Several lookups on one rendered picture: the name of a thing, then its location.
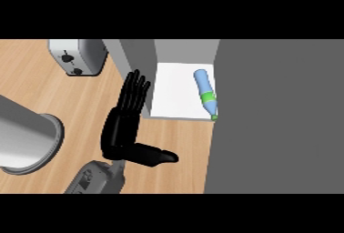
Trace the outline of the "silver toaster black knobs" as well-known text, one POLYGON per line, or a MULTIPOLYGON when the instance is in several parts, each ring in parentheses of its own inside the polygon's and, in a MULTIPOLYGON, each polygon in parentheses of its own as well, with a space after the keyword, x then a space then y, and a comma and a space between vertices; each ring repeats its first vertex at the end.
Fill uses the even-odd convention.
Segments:
POLYGON ((101 74, 108 49, 101 39, 49 39, 49 52, 68 76, 101 74))

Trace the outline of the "dark grey cabinet door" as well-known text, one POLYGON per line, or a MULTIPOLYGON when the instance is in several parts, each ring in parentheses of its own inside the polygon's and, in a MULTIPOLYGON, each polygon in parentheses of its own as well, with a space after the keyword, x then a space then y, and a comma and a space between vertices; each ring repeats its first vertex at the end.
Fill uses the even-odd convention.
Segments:
POLYGON ((344 193, 344 40, 225 40, 208 193, 344 193))

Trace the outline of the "grey metal pot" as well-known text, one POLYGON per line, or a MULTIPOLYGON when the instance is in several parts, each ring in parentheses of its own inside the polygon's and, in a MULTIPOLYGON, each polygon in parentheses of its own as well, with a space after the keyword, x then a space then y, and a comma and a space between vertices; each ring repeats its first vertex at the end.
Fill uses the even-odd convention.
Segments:
POLYGON ((52 161, 65 138, 65 126, 51 114, 37 114, 0 95, 0 168, 27 175, 52 161))

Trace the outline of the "blue water bottle green label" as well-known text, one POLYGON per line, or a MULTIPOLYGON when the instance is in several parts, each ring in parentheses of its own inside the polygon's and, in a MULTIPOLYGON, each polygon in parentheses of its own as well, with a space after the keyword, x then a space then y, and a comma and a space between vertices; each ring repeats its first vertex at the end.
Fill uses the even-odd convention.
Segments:
POLYGON ((194 72, 194 78, 200 89, 203 107, 210 114, 211 120, 217 121, 217 98, 210 84, 207 71, 204 69, 198 69, 194 72))

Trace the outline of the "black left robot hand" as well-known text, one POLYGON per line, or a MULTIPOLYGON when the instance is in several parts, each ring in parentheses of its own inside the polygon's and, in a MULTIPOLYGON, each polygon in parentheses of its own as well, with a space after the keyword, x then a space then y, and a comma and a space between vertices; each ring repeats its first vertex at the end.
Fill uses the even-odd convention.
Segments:
POLYGON ((136 142, 142 107, 151 82, 141 70, 127 73, 117 106, 113 108, 101 134, 102 156, 110 160, 127 160, 148 167, 176 163, 179 156, 169 150, 136 142))

